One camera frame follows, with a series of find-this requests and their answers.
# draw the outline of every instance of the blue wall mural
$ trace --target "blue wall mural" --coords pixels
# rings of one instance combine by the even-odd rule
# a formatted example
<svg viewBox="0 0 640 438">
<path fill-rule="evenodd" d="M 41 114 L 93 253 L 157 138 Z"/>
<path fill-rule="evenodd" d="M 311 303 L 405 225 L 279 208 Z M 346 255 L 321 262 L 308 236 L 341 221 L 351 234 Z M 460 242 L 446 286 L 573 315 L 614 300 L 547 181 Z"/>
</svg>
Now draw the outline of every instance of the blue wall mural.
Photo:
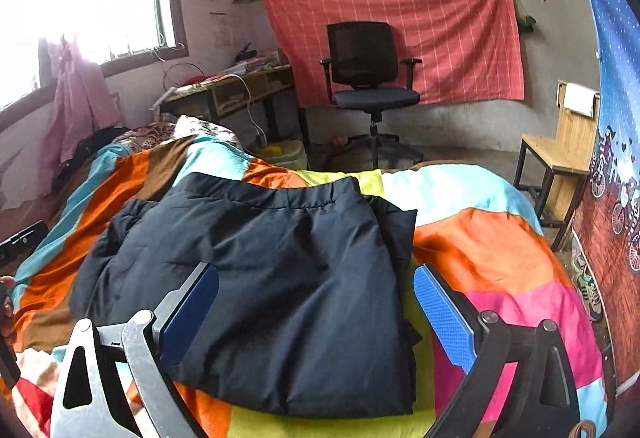
<svg viewBox="0 0 640 438">
<path fill-rule="evenodd" d="M 640 370 L 640 23 L 626 0 L 591 0 L 600 121 L 574 230 L 603 299 L 617 382 Z"/>
</svg>

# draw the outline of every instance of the patchwork quilt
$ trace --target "patchwork quilt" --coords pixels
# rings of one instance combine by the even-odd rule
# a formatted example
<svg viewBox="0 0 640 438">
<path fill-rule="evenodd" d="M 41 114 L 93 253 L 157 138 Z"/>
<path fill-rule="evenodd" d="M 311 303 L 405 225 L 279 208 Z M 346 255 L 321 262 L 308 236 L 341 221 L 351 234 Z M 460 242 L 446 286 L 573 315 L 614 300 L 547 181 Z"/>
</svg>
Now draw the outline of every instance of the patchwork quilt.
<svg viewBox="0 0 640 438">
<path fill-rule="evenodd" d="M 269 188 L 312 187 L 346 176 L 274 167 L 210 134 L 138 153 L 117 143 L 103 148 L 79 171 L 76 182 L 80 184 L 68 197 L 46 240 L 17 272 L 12 297 L 16 351 L 23 354 L 24 378 L 12 394 L 5 395 L 13 399 L 23 421 L 29 421 L 34 436 L 48 436 L 52 379 L 57 378 L 56 359 L 64 351 L 59 346 L 68 342 L 73 329 L 68 296 L 88 250 L 127 200 L 157 201 L 193 172 Z M 581 299 L 551 252 L 526 198 L 490 171 L 463 164 L 350 176 L 359 181 L 363 194 L 382 196 L 405 210 L 418 210 L 414 267 L 433 263 L 449 285 L 464 293 L 478 310 L 493 310 L 507 323 L 537 326 L 542 319 L 558 323 L 578 388 L 581 417 L 593 420 L 601 434 L 606 427 L 607 404 L 600 352 Z M 211 437 L 422 438 L 464 373 L 449 362 L 432 334 L 413 294 L 412 275 L 404 288 L 404 315 L 423 340 L 414 347 L 417 401 L 411 416 L 292 420 L 233 407 L 184 386 L 177 386 L 178 391 Z M 50 357 L 46 368 L 43 356 Z M 38 357 L 33 369 L 30 357 Z M 513 364 L 504 368 L 478 436 L 491 434 L 514 369 Z M 120 373 L 123 385 L 130 386 L 127 368 L 120 368 Z M 127 395 L 132 407 L 142 410 L 134 386 Z"/>
</svg>

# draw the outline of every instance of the red checkered cloth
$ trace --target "red checkered cloth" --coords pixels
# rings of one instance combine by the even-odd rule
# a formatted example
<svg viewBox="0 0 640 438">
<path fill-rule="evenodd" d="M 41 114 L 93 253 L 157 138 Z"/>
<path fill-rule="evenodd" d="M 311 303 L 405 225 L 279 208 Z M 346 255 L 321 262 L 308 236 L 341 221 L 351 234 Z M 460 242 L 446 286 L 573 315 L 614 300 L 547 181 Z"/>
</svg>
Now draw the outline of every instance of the red checkered cloth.
<svg viewBox="0 0 640 438">
<path fill-rule="evenodd" d="M 326 25 L 380 21 L 393 26 L 399 58 L 418 57 L 420 103 L 524 100 L 513 0 L 263 0 L 289 57 L 302 107 L 329 100 L 319 64 L 329 56 Z M 396 82 L 404 87 L 404 71 Z M 334 92 L 345 89 L 334 84 Z"/>
</svg>

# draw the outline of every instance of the black jacket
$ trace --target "black jacket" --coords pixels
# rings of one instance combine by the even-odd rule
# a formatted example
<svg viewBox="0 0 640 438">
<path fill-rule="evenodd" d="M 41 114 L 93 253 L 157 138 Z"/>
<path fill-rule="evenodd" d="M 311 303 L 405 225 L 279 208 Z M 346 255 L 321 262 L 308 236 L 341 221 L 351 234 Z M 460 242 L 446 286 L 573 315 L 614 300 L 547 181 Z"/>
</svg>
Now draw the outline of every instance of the black jacket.
<svg viewBox="0 0 640 438">
<path fill-rule="evenodd" d="M 70 300 L 98 326 L 155 309 L 210 262 L 220 290 L 169 375 L 231 404 L 304 418 L 412 412 L 415 364 L 399 278 L 415 212 L 344 179 L 265 189 L 194 173 L 130 201 L 82 264 Z"/>
</svg>

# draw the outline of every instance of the mesh chair back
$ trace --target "mesh chair back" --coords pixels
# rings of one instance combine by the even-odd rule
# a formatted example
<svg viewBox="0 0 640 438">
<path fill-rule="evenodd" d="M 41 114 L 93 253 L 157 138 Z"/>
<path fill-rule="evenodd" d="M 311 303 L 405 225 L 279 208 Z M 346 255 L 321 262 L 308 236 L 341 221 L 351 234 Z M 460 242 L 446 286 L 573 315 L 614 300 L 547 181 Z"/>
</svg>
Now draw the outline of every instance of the mesh chair back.
<svg viewBox="0 0 640 438">
<path fill-rule="evenodd" d="M 398 77 L 398 52 L 389 24 L 348 22 L 326 29 L 334 82 L 367 88 Z"/>
</svg>

